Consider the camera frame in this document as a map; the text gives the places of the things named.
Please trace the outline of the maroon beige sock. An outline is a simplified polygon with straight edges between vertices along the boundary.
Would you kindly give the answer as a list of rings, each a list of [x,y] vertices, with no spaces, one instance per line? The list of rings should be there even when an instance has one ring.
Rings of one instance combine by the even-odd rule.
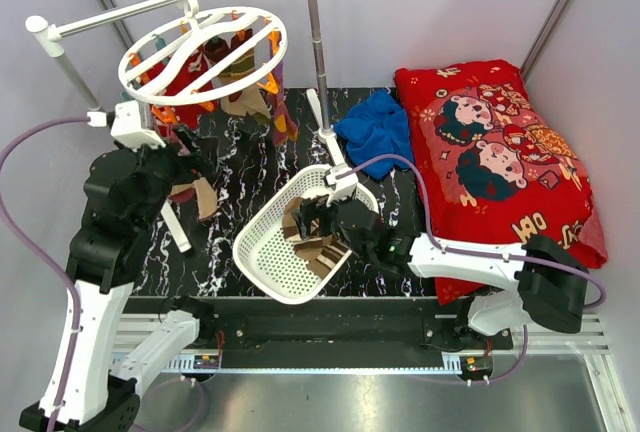
[[[200,177],[190,183],[173,186],[169,199],[178,204],[195,199],[200,222],[212,218],[218,208],[217,192],[205,177]]]

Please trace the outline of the red white santa sock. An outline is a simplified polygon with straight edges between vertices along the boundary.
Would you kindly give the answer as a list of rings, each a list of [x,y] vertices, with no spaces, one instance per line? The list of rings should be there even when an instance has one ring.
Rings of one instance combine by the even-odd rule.
[[[164,89],[164,91],[161,92],[161,95],[176,95],[208,70],[209,65],[204,55],[204,50],[200,47],[187,59],[177,76]],[[213,113],[217,108],[217,101],[207,101],[182,106],[152,105],[151,111],[156,121],[162,127],[184,124],[191,129],[196,129],[198,127],[200,116]]]

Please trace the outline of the brown white striped sock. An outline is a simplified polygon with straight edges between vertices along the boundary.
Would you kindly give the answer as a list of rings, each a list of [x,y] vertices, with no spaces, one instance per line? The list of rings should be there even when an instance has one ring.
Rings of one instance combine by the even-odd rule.
[[[320,238],[319,198],[294,197],[284,209],[282,231],[291,243],[304,243]]]

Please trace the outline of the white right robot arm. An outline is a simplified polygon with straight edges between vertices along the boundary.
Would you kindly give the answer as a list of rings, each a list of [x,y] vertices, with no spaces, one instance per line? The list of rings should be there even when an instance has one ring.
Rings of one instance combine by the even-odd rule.
[[[391,276],[448,278],[496,288],[465,305],[454,336],[476,348],[503,329],[535,323],[563,334],[582,325],[588,271],[554,240],[481,244],[405,233],[352,199],[296,198],[282,219],[284,237],[319,276],[351,252],[373,270]]]

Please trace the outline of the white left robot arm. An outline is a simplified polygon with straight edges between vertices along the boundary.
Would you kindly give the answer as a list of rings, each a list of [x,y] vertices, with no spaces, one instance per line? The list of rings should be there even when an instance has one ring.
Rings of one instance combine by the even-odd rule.
[[[185,126],[171,143],[153,130],[113,131],[116,149],[96,158],[84,184],[81,227],[62,279],[67,317],[43,397],[19,418],[29,431],[127,431],[151,383],[184,348],[216,337],[214,308],[188,296],[121,362],[112,362],[118,325],[173,186],[213,170]]]

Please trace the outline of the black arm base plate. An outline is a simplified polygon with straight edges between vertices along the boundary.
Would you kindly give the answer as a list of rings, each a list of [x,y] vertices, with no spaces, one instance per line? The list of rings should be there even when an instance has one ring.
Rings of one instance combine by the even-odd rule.
[[[258,297],[211,300],[223,331],[222,366],[257,371],[450,370],[447,352],[511,352],[511,332],[455,332],[460,305],[433,298],[327,298],[285,305]]]

